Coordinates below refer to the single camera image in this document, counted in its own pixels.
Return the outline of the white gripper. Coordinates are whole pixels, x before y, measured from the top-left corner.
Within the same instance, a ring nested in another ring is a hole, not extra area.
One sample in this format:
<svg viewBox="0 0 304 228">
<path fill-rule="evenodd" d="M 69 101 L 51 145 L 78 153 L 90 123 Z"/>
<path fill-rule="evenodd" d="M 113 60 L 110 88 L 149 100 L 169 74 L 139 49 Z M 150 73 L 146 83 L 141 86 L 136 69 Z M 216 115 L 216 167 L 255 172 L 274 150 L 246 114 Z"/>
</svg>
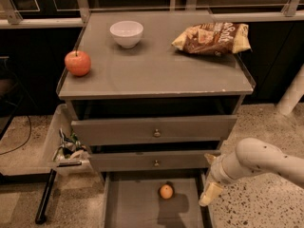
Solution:
<svg viewBox="0 0 304 228">
<path fill-rule="evenodd" d="M 208 206 L 214 199 L 216 199 L 223 191 L 223 185 L 229 185 L 235 182 L 224 171 L 223 160 L 225 155 L 218 157 L 206 153 L 205 159 L 211 164 L 210 174 L 215 181 L 210 181 L 204 187 L 203 192 L 199 197 L 199 205 L 202 207 Z"/>
</svg>

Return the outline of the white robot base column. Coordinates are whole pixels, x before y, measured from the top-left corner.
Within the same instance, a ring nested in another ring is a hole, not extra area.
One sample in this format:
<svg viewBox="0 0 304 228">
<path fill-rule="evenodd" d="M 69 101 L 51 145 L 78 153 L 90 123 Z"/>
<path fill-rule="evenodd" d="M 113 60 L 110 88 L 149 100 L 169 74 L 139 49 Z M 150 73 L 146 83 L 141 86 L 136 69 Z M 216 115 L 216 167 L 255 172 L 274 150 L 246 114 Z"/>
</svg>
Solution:
<svg viewBox="0 0 304 228">
<path fill-rule="evenodd" d="M 289 115 L 304 95 L 304 65 L 295 75 L 276 108 L 283 115 Z"/>
</svg>

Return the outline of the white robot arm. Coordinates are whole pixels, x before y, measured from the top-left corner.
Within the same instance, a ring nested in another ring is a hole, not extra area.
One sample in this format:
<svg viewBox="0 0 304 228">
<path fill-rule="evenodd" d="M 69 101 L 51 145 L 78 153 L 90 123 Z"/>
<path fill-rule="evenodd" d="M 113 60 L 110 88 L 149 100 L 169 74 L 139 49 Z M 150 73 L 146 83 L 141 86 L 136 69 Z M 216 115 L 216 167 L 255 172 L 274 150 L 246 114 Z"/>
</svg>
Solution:
<svg viewBox="0 0 304 228">
<path fill-rule="evenodd" d="M 224 187 L 239 179 L 272 173 L 304 187 L 304 160 L 283 153 L 278 147 L 256 138 L 241 140 L 228 155 L 205 154 L 211 179 L 199 197 L 199 205 L 208 206 Z"/>
</svg>

